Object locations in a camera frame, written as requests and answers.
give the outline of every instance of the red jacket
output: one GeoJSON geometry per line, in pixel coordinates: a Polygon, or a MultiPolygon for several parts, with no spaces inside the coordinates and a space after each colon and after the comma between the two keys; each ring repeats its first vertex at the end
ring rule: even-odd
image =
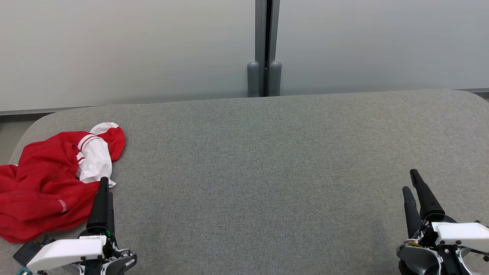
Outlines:
{"type": "Polygon", "coordinates": [[[86,161],[82,152],[87,144],[94,139],[100,142],[100,138],[108,145],[110,159],[119,159],[124,133],[117,124],[102,123],[91,133],[62,132],[31,143],[24,147],[18,166],[0,165],[3,239],[27,242],[45,232],[72,229],[87,220],[99,182],[84,183],[77,174],[80,164],[86,161]]]}

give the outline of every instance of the red and white garment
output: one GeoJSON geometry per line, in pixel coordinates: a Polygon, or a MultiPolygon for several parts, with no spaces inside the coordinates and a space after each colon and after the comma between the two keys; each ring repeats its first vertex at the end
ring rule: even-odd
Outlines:
{"type": "Polygon", "coordinates": [[[0,165],[0,237],[26,242],[87,220],[100,178],[110,178],[124,145],[122,129],[106,122],[25,146],[19,165],[0,165]]]}

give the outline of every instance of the white stripe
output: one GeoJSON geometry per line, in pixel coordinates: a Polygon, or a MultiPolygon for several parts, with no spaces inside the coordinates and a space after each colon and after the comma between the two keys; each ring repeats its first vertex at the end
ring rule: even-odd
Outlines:
{"type": "Polygon", "coordinates": [[[61,213],[65,213],[65,212],[66,212],[66,210],[67,210],[67,209],[66,209],[66,204],[65,204],[65,202],[64,202],[63,200],[58,200],[58,202],[60,202],[60,203],[61,203],[61,205],[63,206],[63,212],[61,212],[61,213]]]}
{"type": "Polygon", "coordinates": [[[84,148],[84,147],[85,147],[85,146],[86,146],[86,145],[87,145],[87,144],[90,142],[90,140],[92,140],[92,139],[96,139],[96,138],[99,138],[99,139],[103,140],[103,138],[101,138],[101,137],[97,137],[97,136],[92,136],[92,137],[89,137],[89,138],[87,139],[87,141],[85,142],[85,144],[83,144],[82,148],[80,148],[80,151],[83,151],[83,148],[84,148]]]}
{"type": "Polygon", "coordinates": [[[82,144],[85,142],[85,140],[89,139],[90,137],[96,137],[94,134],[88,134],[82,138],[82,140],[78,143],[78,149],[81,151],[82,150],[82,144]]]}

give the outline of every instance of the white panel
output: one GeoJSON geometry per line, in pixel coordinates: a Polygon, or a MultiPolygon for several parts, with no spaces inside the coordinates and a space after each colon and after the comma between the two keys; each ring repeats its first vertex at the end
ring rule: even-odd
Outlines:
{"type": "Polygon", "coordinates": [[[57,240],[45,245],[28,262],[27,268],[37,272],[79,261],[81,257],[93,260],[103,254],[104,244],[102,239],[57,240]]]}
{"type": "Polygon", "coordinates": [[[461,245],[482,252],[489,252],[489,229],[480,223],[431,223],[438,233],[435,244],[461,245]]]}
{"type": "Polygon", "coordinates": [[[255,1],[3,0],[0,111],[246,97],[255,1]]]}
{"type": "Polygon", "coordinates": [[[486,0],[281,0],[281,95],[489,87],[486,0]]]}

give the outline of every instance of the cable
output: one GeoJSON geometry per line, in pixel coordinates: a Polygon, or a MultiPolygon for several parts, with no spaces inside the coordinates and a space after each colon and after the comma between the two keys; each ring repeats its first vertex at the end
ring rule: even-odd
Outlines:
{"type": "Polygon", "coordinates": [[[113,234],[112,234],[112,232],[111,232],[111,231],[110,231],[110,230],[109,230],[107,227],[103,227],[103,226],[92,226],[92,227],[89,227],[89,228],[87,228],[87,229],[83,230],[83,231],[82,231],[80,234],[78,234],[78,236],[77,236],[76,238],[77,238],[77,239],[78,239],[78,238],[80,238],[80,236],[81,236],[83,233],[85,233],[86,231],[88,231],[88,230],[90,230],[90,229],[94,229],[94,228],[102,228],[102,229],[107,230],[107,231],[109,232],[109,234],[108,234],[108,236],[107,236],[107,237],[111,237],[111,236],[113,235],[113,234]]]}
{"type": "Polygon", "coordinates": [[[83,274],[82,268],[79,265],[76,265],[76,267],[80,270],[80,275],[82,275],[83,274]]]}
{"type": "Polygon", "coordinates": [[[453,222],[455,222],[455,223],[456,223],[456,221],[455,221],[455,220],[454,220],[452,217],[450,217],[450,216],[448,216],[448,215],[445,215],[445,214],[440,214],[440,213],[431,213],[431,214],[428,214],[428,215],[426,215],[426,216],[424,217],[424,219],[421,221],[421,224],[422,224],[422,225],[424,225],[424,223],[428,221],[428,217],[429,217],[429,216],[433,216],[433,215],[442,215],[442,216],[443,216],[443,218],[449,218],[449,219],[451,219],[453,222]]]}

